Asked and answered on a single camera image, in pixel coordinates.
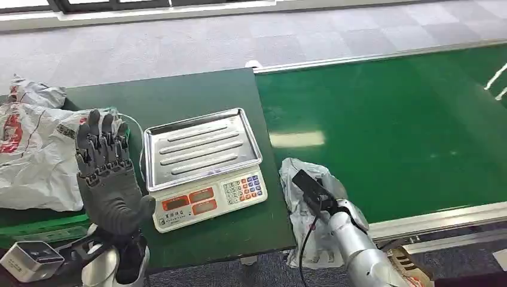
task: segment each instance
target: electronic scale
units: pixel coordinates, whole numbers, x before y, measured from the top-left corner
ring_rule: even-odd
[[[148,128],[144,144],[161,233],[267,199],[262,155],[241,108]]]

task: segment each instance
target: stainless steel tray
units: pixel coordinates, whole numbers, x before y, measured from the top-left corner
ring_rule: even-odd
[[[262,162],[241,108],[150,127],[145,130],[144,144],[149,192]]]

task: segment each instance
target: scale keypad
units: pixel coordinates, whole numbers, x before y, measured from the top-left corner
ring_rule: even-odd
[[[257,175],[245,176],[244,178],[226,182],[223,188],[229,205],[254,199],[257,196],[261,196],[263,192]]]

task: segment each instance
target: crumpled bag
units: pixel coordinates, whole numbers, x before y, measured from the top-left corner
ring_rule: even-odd
[[[120,125],[116,109],[99,111],[116,116],[114,129]],[[0,106],[0,207],[83,208],[74,139],[89,113],[18,102]]]
[[[297,241],[297,247],[291,250],[287,257],[287,265],[291,267],[299,267],[300,248],[315,219],[303,200],[303,191],[292,183],[292,178],[301,169],[306,171],[313,179],[321,179],[324,188],[337,199],[347,198],[345,188],[338,179],[330,174],[327,168],[313,163],[306,163],[296,158],[286,158],[282,161],[282,167],[279,170],[280,181],[287,208],[291,212],[289,217]],[[331,230],[327,224],[317,220],[315,230],[311,232],[304,248],[303,267],[316,269],[343,265],[340,249],[330,232]]]
[[[14,74],[7,101],[47,108],[61,108],[66,97],[67,93],[64,87],[49,87]]]

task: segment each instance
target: black cable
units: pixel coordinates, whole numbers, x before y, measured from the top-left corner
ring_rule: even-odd
[[[317,222],[317,219],[318,217],[315,216],[315,219],[313,220],[312,224],[310,225],[310,229],[308,230],[308,233],[306,234],[306,237],[303,241],[303,245],[301,246],[301,250],[300,250],[300,275],[301,275],[301,281],[303,281],[303,285],[305,287],[308,287],[308,285],[306,285],[306,281],[304,280],[304,276],[303,276],[303,253],[304,253],[304,247],[306,245],[306,241],[308,241],[308,238],[310,237],[310,233],[311,231],[315,228],[315,223]]]
[[[393,239],[393,240],[391,240],[391,241],[387,242],[386,244],[382,245],[382,247],[377,247],[377,249],[378,249],[378,250],[382,250],[382,249],[384,249],[387,245],[389,245],[389,244],[391,244],[391,243],[393,243],[393,242],[395,242],[395,241],[396,241],[396,239]]]

